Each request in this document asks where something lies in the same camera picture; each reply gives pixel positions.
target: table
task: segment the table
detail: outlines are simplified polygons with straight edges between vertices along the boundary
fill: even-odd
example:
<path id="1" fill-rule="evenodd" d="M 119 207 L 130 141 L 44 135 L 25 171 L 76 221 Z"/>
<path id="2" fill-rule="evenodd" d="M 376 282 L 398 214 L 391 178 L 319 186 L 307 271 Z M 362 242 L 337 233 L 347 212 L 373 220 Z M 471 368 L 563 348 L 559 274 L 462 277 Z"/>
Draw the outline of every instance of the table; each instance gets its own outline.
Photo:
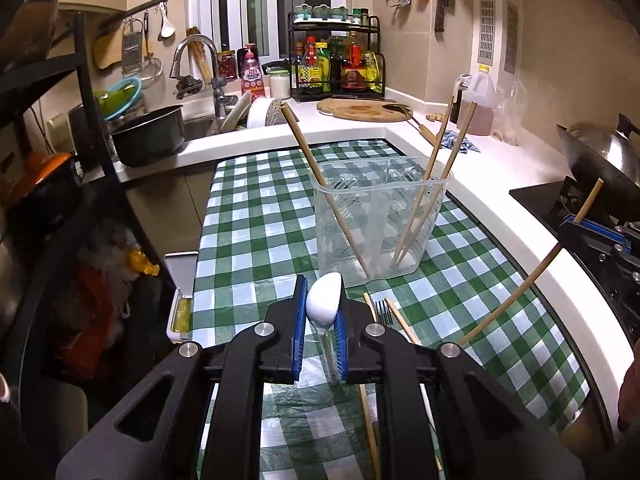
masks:
<path id="1" fill-rule="evenodd" d="M 312 151 L 318 162 L 398 155 L 382 140 L 326 144 Z M 221 162 L 198 254 L 192 339 L 213 346 L 263 320 L 271 303 L 292 295 L 297 274 L 304 274 L 309 286 L 317 279 L 316 253 L 313 188 L 300 150 Z M 394 298 L 422 344 L 435 347 L 469 332 L 522 281 L 482 226 L 447 196 L 418 270 L 352 287 L 348 295 Z M 588 392 L 569 343 L 531 290 L 466 351 L 556 431 L 572 419 Z M 356 386 L 328 386 L 320 354 L 307 324 L 300 380 L 293 386 L 265 385 L 264 480 L 373 478 Z M 372 385 L 367 393 L 376 418 Z"/>

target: kitchen counter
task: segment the kitchen counter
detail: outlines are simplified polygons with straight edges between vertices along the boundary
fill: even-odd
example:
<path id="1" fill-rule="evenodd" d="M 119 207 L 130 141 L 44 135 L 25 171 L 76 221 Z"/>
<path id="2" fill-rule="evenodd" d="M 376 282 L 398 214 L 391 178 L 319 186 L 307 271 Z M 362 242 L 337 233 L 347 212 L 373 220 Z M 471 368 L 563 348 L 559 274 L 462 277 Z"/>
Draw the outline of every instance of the kitchen counter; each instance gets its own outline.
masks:
<path id="1" fill-rule="evenodd" d="M 309 144 L 340 140 L 385 139 L 407 155 L 429 155 L 431 145 L 409 123 L 363 123 L 319 114 L 315 103 L 290 106 L 300 120 Z M 418 120 L 436 133 L 440 124 Z M 491 137 L 471 137 L 481 153 L 458 155 L 448 191 L 455 196 L 514 257 L 525 272 L 531 272 L 556 243 L 553 235 L 509 194 L 510 189 L 561 180 L 569 174 L 564 156 L 530 138 L 524 146 L 508 146 Z M 180 153 L 143 168 L 115 163 L 122 182 L 170 171 L 210 160 L 296 146 L 284 124 L 221 134 L 185 143 Z M 449 150 L 441 150 L 445 162 Z M 102 176 L 95 171 L 85 176 Z M 618 436 L 618 393 L 633 360 L 626 337 L 596 286 L 566 251 L 551 263 L 536 281 L 559 319 L 577 344 L 603 397 L 614 436 Z"/>

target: person's hand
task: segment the person's hand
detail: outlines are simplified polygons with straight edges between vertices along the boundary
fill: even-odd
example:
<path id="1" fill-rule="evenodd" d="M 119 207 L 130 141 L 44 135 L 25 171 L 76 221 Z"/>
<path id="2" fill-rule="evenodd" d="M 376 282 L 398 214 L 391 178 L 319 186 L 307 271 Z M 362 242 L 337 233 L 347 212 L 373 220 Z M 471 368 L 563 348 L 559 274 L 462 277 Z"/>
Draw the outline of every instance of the person's hand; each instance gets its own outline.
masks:
<path id="1" fill-rule="evenodd" d="M 627 424 L 640 416 L 640 340 L 634 347 L 634 361 L 626 371 L 618 397 L 618 415 Z"/>

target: dish towel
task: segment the dish towel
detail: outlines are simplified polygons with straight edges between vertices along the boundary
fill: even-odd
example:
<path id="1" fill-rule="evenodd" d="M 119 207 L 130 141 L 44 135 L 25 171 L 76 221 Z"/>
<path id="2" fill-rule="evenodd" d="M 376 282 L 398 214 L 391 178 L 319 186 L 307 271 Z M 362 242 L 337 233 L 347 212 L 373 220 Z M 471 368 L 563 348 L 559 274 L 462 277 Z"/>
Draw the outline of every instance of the dish towel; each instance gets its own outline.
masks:
<path id="1" fill-rule="evenodd" d="M 442 137 L 442 147 L 448 148 L 450 150 L 453 149 L 453 145 L 455 144 L 457 138 L 458 134 L 456 132 L 447 130 L 446 132 L 444 132 L 444 137 Z M 466 153 L 469 150 L 480 153 L 480 149 L 465 137 L 465 140 L 462 141 L 462 145 L 460 146 L 460 153 Z"/>

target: wooden cutting board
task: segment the wooden cutting board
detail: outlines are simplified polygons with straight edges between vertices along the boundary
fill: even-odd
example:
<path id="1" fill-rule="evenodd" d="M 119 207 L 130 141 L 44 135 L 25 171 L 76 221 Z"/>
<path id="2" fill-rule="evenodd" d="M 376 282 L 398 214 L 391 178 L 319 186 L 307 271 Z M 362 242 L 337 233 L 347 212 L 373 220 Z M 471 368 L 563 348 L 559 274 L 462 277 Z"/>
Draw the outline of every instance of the wooden cutting board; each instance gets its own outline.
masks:
<path id="1" fill-rule="evenodd" d="M 389 101 L 370 101 L 364 99 L 324 99 L 317 104 L 318 111 L 326 115 L 332 115 L 337 119 L 351 121 L 370 121 L 373 123 L 399 123 L 412 116 L 411 108 L 406 108 L 402 113 L 396 110 L 388 110 L 385 105 L 395 104 Z"/>
<path id="2" fill-rule="evenodd" d="M 103 70 L 110 67 L 112 64 L 120 63 L 122 61 L 123 28 L 124 25 L 120 23 L 120 26 L 113 32 L 95 40 L 94 63 L 99 69 Z"/>

